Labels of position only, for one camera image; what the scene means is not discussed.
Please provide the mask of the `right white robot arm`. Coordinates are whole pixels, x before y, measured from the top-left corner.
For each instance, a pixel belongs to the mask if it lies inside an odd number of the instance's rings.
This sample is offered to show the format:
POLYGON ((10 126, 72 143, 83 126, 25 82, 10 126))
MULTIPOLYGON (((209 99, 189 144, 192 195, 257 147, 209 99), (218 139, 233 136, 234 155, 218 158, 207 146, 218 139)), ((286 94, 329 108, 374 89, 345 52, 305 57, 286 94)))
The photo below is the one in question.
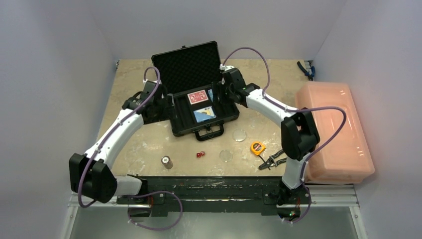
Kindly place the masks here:
POLYGON ((254 83, 246 84, 239 69, 221 67, 222 79, 177 92, 169 100, 169 118, 176 137, 195 133, 198 141, 218 137, 224 123, 239 117, 237 105, 252 109, 280 127, 281 147, 287 156, 280 198, 287 203, 299 196, 306 163, 320 142, 311 110, 291 108, 265 93, 254 83))

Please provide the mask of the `blue poker chip stack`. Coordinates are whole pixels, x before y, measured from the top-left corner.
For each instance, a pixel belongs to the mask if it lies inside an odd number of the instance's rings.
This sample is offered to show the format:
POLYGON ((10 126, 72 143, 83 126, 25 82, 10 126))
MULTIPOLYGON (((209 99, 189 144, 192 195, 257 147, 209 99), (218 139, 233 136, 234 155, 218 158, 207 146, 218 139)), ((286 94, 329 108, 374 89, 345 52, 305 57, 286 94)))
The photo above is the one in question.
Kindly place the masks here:
POLYGON ((210 101, 213 102, 214 97, 213 97, 213 90, 212 89, 208 90, 208 96, 209 96, 210 101))

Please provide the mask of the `black poker set case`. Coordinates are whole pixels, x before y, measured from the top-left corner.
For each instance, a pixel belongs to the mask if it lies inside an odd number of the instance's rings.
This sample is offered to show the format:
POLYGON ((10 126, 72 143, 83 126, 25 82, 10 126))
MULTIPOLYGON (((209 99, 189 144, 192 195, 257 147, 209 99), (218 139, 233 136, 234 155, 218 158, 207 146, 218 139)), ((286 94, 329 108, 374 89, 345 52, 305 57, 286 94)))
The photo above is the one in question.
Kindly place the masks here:
POLYGON ((167 94, 173 94, 176 120, 170 121, 172 133, 181 137, 193 133, 198 141, 206 141, 224 134, 224 124, 238 119, 239 110, 235 103, 222 104, 218 100, 217 83, 222 80, 220 55, 216 41, 154 54, 154 67, 160 72, 161 84, 167 94), (187 94, 213 90, 210 100, 191 105, 187 94), (197 123, 194 110, 212 106, 216 118, 197 123))

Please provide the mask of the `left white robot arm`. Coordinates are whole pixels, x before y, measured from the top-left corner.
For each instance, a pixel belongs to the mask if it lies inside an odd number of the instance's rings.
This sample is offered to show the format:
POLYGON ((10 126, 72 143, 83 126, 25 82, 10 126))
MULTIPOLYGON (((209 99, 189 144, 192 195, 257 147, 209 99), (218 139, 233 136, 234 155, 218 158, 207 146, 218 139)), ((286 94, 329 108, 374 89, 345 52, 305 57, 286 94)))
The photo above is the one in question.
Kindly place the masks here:
POLYGON ((129 196, 137 204, 148 199, 148 190, 140 179, 115 176, 111 168, 134 133, 143 125, 158 121, 167 103, 164 91, 160 81, 147 81, 143 91, 123 103, 116 120, 93 146, 70 157, 71 190, 78 195, 80 207, 107 203, 115 196, 129 196))

